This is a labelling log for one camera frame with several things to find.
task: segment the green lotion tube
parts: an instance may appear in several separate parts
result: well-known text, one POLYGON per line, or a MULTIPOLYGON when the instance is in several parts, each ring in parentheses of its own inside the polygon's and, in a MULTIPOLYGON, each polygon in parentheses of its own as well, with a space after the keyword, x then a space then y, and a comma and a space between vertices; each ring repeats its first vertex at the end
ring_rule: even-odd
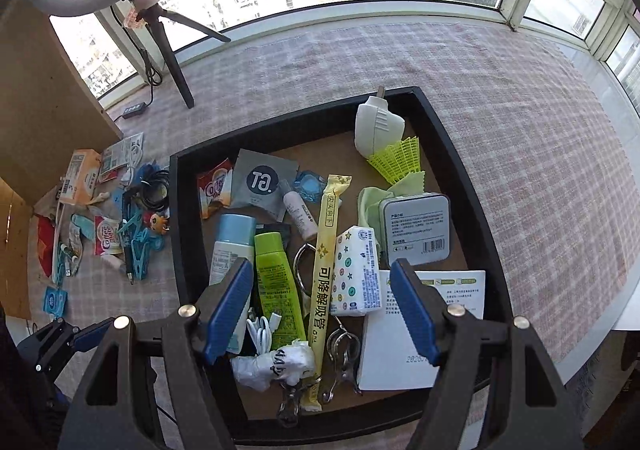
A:
POLYGON ((271 350, 289 345, 293 340, 306 340, 298 290, 289 267, 287 254, 278 232, 256 235, 255 269, 258 272, 258 293, 262 313, 267 318, 276 312, 282 316, 273 333, 271 350))

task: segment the paper document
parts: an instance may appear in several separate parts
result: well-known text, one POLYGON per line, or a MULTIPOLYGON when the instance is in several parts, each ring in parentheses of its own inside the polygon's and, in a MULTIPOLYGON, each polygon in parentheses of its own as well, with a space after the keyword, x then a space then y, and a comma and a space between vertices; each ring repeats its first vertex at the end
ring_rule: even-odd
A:
POLYGON ((99 176, 101 177, 111 170, 128 165, 132 160, 132 151, 142 149, 143 136, 144 132, 140 132, 107 147, 102 153, 99 176))
MULTIPOLYGON (((484 271, 416 271, 423 283, 438 290, 447 304, 460 303, 476 318, 484 314, 484 271)), ((380 270, 386 290, 385 307, 365 317, 358 368, 361 390, 407 390, 433 386, 438 372, 420 356, 388 284, 389 271, 380 270)))

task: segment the black cable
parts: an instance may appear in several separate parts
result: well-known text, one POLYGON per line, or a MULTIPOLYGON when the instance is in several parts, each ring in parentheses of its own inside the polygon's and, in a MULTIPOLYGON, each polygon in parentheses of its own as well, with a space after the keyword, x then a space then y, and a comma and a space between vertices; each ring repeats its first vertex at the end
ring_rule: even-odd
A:
MULTIPOLYGON (((136 48, 138 54, 140 55, 140 58, 142 58, 142 61, 145 64, 146 83, 148 83, 151 88, 151 99, 149 100, 149 103, 145 105, 145 107, 148 107, 149 105, 151 105, 151 103, 153 103, 153 100, 154 100, 154 87, 158 87, 158 85, 162 83, 162 73, 158 69, 156 69, 155 66, 153 65, 151 58, 149 58, 149 51, 138 46, 136 41, 133 40, 133 37, 129 34, 129 30, 122 25, 122 23, 120 22, 120 19, 116 15, 115 10, 113 9, 113 6, 109 6, 109 9, 111 10, 111 14, 113 15, 115 21, 124 30, 124 33, 127 35, 128 39, 133 44, 133 47, 136 48)), ((114 123, 117 122, 121 117, 122 117, 122 114, 113 120, 114 123)))
POLYGON ((169 207, 169 171, 158 170, 142 181, 140 200, 147 210, 161 212, 169 207))
POLYGON ((156 407, 158 407, 158 410, 162 412, 165 416, 167 416, 171 421, 173 421, 175 424, 178 424, 178 422, 174 419, 174 417, 171 416, 164 408, 162 408, 160 405, 156 405, 156 407))

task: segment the white usb cable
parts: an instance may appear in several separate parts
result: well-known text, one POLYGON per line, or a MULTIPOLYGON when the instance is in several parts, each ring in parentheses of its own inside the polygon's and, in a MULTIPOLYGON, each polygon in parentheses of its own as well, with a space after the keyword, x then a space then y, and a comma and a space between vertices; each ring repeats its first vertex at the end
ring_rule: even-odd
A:
POLYGON ((280 320, 282 320, 282 316, 277 313, 271 313, 269 321, 266 316, 261 316, 253 321, 249 318, 246 320, 246 328, 249 331, 251 340, 254 342, 258 356, 271 351, 273 332, 280 325, 280 320))

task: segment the cartoon figurine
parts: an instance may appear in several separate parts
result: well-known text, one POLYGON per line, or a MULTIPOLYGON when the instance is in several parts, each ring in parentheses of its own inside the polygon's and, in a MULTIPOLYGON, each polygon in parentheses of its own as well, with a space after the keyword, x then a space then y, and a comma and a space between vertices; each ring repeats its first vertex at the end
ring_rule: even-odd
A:
POLYGON ((169 219, 162 217, 162 215, 153 214, 149 219, 149 227, 156 234, 164 235, 169 231, 169 219))

